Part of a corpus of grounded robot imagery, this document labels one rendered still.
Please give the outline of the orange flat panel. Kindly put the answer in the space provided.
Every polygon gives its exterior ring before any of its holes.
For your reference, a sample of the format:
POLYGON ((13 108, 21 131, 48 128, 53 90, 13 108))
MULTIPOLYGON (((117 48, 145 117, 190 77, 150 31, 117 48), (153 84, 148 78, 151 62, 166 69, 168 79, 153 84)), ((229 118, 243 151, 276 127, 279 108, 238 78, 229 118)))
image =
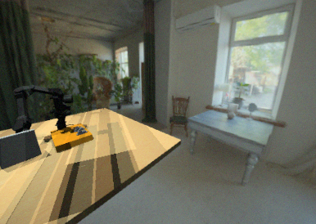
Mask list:
POLYGON ((61 130, 53 130, 50 133, 57 153, 93 140, 92 133, 82 123, 61 130))

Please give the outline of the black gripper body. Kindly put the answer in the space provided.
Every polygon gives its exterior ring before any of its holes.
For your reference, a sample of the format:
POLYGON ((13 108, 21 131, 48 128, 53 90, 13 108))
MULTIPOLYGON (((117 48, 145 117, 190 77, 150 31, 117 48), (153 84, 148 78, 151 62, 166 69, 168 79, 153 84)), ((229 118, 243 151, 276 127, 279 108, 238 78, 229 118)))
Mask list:
POLYGON ((50 110, 50 114, 61 114, 62 116, 69 116, 72 115, 72 112, 70 111, 64 111, 64 106, 63 104, 60 105, 54 105, 53 107, 55 107, 54 110, 50 110))

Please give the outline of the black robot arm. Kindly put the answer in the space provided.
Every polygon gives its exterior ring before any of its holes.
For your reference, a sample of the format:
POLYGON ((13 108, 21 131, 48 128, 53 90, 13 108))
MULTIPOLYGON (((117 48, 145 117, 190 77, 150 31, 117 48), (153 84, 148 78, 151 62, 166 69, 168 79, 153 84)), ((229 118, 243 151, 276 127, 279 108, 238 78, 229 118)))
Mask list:
POLYGON ((31 118, 27 116, 26 100, 27 96, 30 96, 34 92, 41 92, 44 94, 52 95, 49 99, 53 99, 54 105, 60 105, 65 103, 73 103, 73 95, 64 95, 60 88, 48 88, 48 87, 37 87, 34 85, 22 86, 16 88, 14 96, 17 99, 17 110, 18 118, 15 126, 12 128, 16 131, 16 134, 23 131, 29 131, 31 127, 31 118), (30 90, 29 90, 30 89, 30 90), (29 90, 28 92, 24 90, 29 90))

